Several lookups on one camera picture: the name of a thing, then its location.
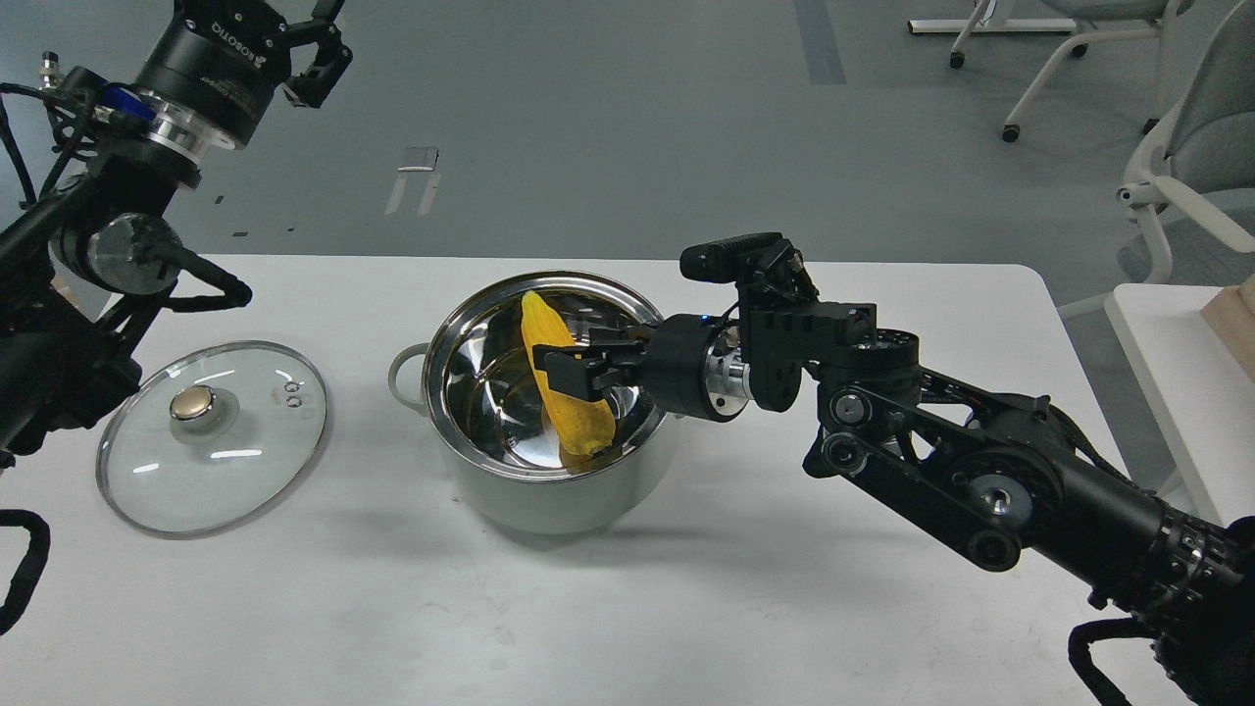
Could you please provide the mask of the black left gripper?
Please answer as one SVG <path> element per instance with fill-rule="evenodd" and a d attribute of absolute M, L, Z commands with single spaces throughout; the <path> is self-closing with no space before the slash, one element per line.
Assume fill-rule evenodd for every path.
<path fill-rule="evenodd" d="M 176 1 L 134 88 L 190 109 L 243 148 L 282 90 L 291 107 L 319 109 L 351 64 L 335 23 L 341 1 L 319 1 L 287 23 L 265 1 Z"/>

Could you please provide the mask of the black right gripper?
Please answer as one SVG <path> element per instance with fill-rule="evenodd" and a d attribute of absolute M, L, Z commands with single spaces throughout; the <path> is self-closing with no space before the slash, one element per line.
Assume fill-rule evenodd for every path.
<path fill-rule="evenodd" d="M 589 329 L 589 354 L 545 354 L 547 387 L 596 403 L 640 385 L 668 413 L 729 423 L 750 403 L 735 319 L 676 313 L 659 325 Z"/>

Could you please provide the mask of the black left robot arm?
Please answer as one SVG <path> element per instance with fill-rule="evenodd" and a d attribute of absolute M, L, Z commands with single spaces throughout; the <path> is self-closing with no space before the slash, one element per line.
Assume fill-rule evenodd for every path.
<path fill-rule="evenodd" d="M 292 23 L 265 1 L 176 1 L 134 82 L 61 71 L 45 51 L 35 87 L 3 84 L 44 108 L 56 157 L 36 184 L 4 122 L 23 193 L 1 247 L 4 469 L 138 393 L 131 356 L 162 310 L 250 303 L 251 287 L 188 250 L 163 214 L 200 183 L 210 149 L 248 144 L 275 94 L 323 107 L 353 59 L 341 10 L 319 1 Z"/>

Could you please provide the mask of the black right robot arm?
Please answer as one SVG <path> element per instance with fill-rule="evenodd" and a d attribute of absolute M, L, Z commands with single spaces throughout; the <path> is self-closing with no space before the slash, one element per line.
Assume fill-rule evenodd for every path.
<path fill-rule="evenodd" d="M 803 376 L 820 430 L 813 478 L 842 477 L 981 571 L 1040 554 L 1121 619 L 1071 631 L 1068 657 L 1099 703 L 1124 705 L 1093 663 L 1098 640 L 1151 640 L 1199 705 L 1252 702 L 1252 518 L 1226 528 L 1175 509 L 1098 455 L 1049 398 L 989 393 L 920 366 L 919 339 L 873 303 L 825 301 L 778 232 L 681 251 L 694 281 L 735 285 L 718 317 L 601 329 L 586 345 L 530 344 L 548 387 L 586 403 L 640 387 L 658 408 L 727 423 L 745 403 L 784 413 Z"/>

